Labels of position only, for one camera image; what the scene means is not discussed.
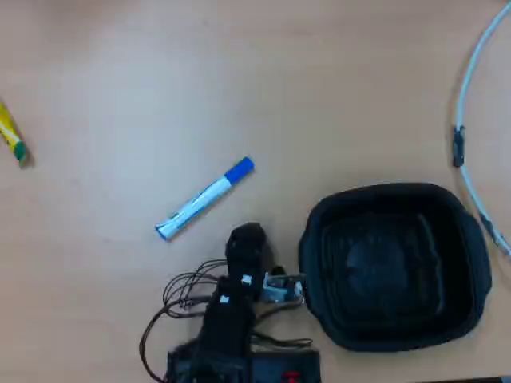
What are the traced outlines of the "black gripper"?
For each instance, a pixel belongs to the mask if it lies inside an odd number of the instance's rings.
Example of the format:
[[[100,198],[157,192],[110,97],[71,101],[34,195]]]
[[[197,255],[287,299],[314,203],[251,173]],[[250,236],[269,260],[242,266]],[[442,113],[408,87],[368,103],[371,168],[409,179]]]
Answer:
[[[257,222],[235,228],[228,239],[225,256],[228,279],[244,297],[258,298],[265,272],[272,274],[275,255],[266,232]]]

